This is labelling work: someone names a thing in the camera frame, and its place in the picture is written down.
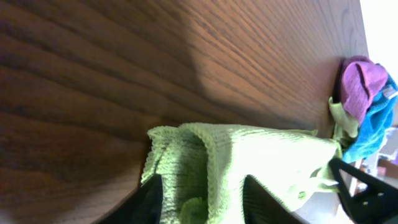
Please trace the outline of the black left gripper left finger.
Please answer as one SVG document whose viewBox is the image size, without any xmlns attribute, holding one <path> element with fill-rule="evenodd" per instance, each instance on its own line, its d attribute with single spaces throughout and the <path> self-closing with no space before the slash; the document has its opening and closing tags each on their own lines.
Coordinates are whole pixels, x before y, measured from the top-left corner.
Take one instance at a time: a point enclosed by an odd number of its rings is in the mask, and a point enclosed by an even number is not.
<svg viewBox="0 0 398 224">
<path fill-rule="evenodd" d="M 156 174 L 127 200 L 101 218 L 99 224 L 159 224 L 162 201 L 162 179 Z"/>
</svg>

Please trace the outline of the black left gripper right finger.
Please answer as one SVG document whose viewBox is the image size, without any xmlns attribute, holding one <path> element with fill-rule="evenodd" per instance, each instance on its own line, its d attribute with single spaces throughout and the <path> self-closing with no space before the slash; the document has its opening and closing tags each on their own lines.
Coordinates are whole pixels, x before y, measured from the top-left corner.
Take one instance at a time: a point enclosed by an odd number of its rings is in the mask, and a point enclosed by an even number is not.
<svg viewBox="0 0 398 224">
<path fill-rule="evenodd" d="M 289 213 L 251 175 L 243 187 L 245 224 L 305 224 L 300 216 Z"/>
</svg>

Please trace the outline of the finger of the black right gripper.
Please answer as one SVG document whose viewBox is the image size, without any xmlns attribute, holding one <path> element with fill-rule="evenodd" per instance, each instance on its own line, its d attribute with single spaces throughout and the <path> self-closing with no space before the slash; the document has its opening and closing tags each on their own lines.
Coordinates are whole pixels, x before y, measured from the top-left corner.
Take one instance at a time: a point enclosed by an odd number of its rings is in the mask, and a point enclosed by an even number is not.
<svg viewBox="0 0 398 224">
<path fill-rule="evenodd" d="M 397 223 L 397 189 L 363 171 L 334 158 L 329 168 L 338 183 L 338 196 L 347 216 L 357 224 Z M 345 172 L 367 185 L 367 188 L 350 195 L 341 173 Z"/>
</svg>

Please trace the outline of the light green cloth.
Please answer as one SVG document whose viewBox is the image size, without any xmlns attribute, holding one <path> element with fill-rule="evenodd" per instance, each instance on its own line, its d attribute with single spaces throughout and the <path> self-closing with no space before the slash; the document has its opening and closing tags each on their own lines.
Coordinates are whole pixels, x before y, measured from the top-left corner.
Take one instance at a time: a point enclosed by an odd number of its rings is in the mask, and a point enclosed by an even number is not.
<svg viewBox="0 0 398 224">
<path fill-rule="evenodd" d="M 342 157 L 341 146 L 316 131 L 185 123 L 148 136 L 141 180 L 162 178 L 162 223 L 243 223 L 249 176 L 290 212 L 315 192 L 336 191 L 327 165 Z"/>
</svg>

